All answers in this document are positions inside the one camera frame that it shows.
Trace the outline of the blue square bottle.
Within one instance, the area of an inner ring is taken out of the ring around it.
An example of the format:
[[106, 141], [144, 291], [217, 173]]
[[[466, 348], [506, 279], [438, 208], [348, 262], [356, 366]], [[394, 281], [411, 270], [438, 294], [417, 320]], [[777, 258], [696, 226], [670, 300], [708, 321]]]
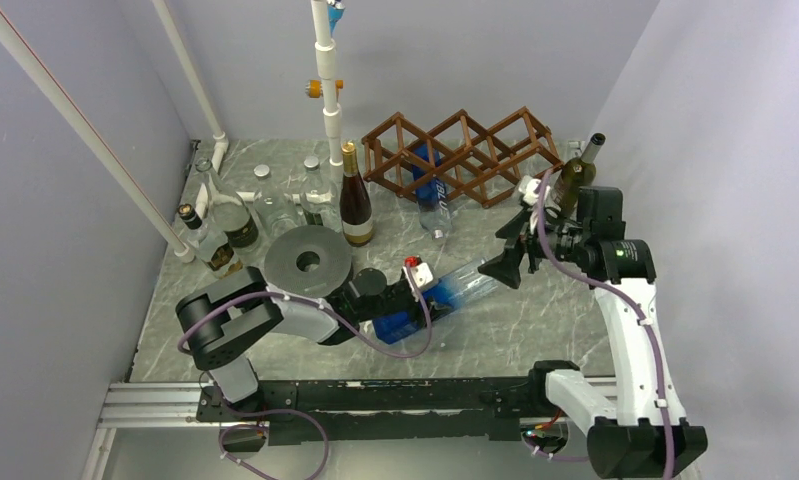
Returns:
[[[486, 261], [485, 257], [474, 259], [441, 276], [436, 284], [423, 289], [433, 322], [458, 312], [499, 288], [498, 281], [478, 272], [478, 268]], [[376, 318], [372, 325], [376, 338], [391, 345], [424, 330], [425, 319], [419, 305], [415, 304], [415, 310], [411, 313], [400, 312]]]
[[421, 226], [434, 240], [445, 240], [452, 228], [445, 183], [432, 177], [415, 190], [415, 195]]

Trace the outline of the gold capped dark bottle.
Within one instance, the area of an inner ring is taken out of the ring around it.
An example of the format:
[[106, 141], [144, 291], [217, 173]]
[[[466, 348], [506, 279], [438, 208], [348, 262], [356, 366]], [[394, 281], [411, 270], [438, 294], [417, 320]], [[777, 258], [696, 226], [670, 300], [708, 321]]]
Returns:
[[358, 168], [357, 149], [353, 142], [341, 146], [343, 178], [340, 194], [342, 231], [352, 246], [363, 246], [374, 234], [372, 205]]

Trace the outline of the short clear glass bottle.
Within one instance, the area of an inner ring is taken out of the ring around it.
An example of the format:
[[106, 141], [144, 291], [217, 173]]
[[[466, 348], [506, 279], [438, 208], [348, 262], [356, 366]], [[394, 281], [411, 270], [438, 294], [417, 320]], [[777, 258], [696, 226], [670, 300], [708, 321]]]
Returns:
[[322, 175], [321, 164], [316, 156], [307, 156], [303, 166], [305, 177], [300, 187], [300, 203], [306, 223], [341, 233], [342, 221], [336, 185]]

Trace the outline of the dark green wine bottle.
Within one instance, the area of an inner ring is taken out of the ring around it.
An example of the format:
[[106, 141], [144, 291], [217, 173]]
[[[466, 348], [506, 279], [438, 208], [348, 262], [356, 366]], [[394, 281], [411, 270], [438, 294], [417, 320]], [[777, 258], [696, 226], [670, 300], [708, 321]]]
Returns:
[[560, 221], [570, 218], [576, 211], [580, 189], [593, 184], [596, 177], [595, 160], [605, 142], [603, 133], [594, 133], [580, 153], [564, 164], [550, 188], [546, 207], [551, 208]]

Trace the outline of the tall clear glass bottle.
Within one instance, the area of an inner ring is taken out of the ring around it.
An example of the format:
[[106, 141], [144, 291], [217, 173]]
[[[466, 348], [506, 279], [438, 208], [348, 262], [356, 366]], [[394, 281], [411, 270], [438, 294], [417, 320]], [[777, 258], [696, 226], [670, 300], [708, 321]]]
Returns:
[[252, 211], [237, 191], [226, 184], [209, 158], [195, 162], [207, 194], [207, 213], [235, 249], [253, 251], [259, 247], [259, 228]]

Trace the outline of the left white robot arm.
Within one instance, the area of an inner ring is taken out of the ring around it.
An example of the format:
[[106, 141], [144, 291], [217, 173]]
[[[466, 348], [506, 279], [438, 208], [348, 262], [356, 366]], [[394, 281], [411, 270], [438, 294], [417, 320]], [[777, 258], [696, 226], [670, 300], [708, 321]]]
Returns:
[[262, 406], [258, 375], [246, 352], [269, 333], [298, 336], [334, 346], [361, 338], [362, 324], [392, 314], [433, 320], [423, 292], [435, 277], [427, 263], [404, 266], [398, 281], [382, 271], [361, 270], [324, 297], [307, 297], [269, 283], [246, 267], [185, 296], [175, 307], [183, 335], [179, 352], [210, 374], [222, 391], [223, 407], [239, 420]]

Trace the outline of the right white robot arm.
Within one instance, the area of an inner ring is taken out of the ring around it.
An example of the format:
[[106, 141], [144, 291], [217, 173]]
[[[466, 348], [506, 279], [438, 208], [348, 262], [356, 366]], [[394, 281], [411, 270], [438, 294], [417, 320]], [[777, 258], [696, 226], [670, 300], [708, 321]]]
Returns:
[[649, 246], [627, 238], [619, 189], [581, 188], [576, 221], [559, 227], [538, 217], [547, 192], [534, 178], [518, 187], [521, 210], [495, 234], [503, 251], [478, 271], [516, 289], [521, 263], [535, 272], [547, 260], [586, 284], [607, 329], [616, 398], [600, 393], [574, 363], [542, 361], [532, 370], [527, 404], [539, 415], [557, 408], [571, 419], [585, 434], [598, 477], [673, 479], [706, 451], [708, 438], [689, 423], [667, 366]]

